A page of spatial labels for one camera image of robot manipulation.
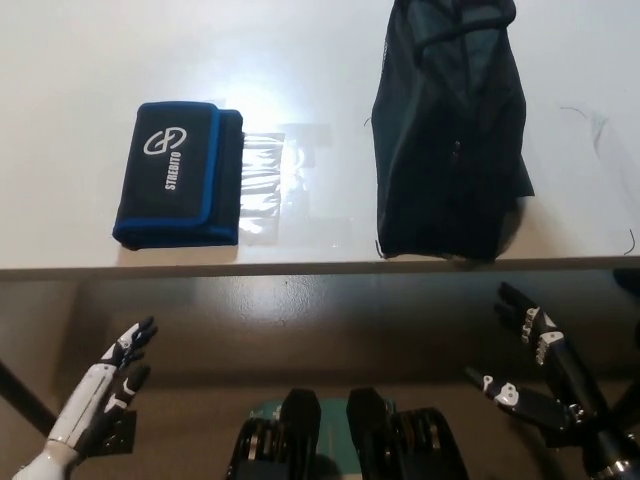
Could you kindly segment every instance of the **black and blue case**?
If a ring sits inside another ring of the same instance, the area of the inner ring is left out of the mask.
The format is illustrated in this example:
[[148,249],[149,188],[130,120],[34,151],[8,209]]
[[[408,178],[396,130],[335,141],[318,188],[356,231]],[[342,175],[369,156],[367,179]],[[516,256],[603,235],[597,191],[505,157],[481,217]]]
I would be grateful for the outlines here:
[[235,110],[142,105],[113,237],[131,250],[237,245],[243,143]]

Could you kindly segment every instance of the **black cloth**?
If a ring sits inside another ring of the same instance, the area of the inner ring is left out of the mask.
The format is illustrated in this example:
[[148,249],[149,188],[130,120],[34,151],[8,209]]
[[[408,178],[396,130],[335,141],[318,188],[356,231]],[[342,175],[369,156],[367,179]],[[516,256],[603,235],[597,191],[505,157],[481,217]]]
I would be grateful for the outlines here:
[[492,260],[533,195],[513,0],[396,0],[371,123],[382,253]]
[[113,236],[124,247],[236,245],[242,116],[197,102],[144,104]]

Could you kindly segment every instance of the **wire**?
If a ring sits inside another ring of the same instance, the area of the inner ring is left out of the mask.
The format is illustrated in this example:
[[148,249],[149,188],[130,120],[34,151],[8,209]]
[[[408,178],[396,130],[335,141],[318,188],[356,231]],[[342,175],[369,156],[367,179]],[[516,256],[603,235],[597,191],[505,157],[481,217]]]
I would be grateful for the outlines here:
[[631,245],[631,248],[629,249],[629,251],[624,252],[624,255],[629,255],[636,248],[636,237],[633,236],[633,230],[629,229],[629,233],[631,234],[631,240],[633,240],[633,245]]

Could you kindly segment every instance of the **robotic arm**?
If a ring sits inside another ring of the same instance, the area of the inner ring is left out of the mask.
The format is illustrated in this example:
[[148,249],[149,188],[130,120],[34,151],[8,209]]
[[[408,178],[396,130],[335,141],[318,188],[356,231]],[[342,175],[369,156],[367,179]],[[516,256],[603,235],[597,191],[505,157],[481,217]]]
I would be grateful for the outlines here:
[[624,430],[637,423],[640,384],[634,383],[609,408],[595,379],[565,333],[539,305],[503,283],[496,312],[544,372],[554,398],[518,387],[487,373],[467,376],[498,408],[540,430],[548,447],[577,446],[590,478],[640,479],[640,448]]
[[[118,374],[144,356],[142,348],[156,332],[153,318],[136,323],[87,370],[62,409],[42,453],[14,480],[67,480],[73,468],[105,446],[150,369],[137,365],[126,375]],[[124,379],[116,386],[119,376]]]

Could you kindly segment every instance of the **white robotic hand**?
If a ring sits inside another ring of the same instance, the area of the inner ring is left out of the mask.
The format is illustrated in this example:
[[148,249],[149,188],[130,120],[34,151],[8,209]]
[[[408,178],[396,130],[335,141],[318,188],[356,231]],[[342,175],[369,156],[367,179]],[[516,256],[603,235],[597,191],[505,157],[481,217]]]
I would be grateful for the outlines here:
[[156,332],[152,317],[136,323],[87,370],[49,433],[44,450],[14,480],[66,480],[72,469],[106,440],[150,369],[146,365],[134,367],[114,389],[116,376],[144,356],[141,349]]

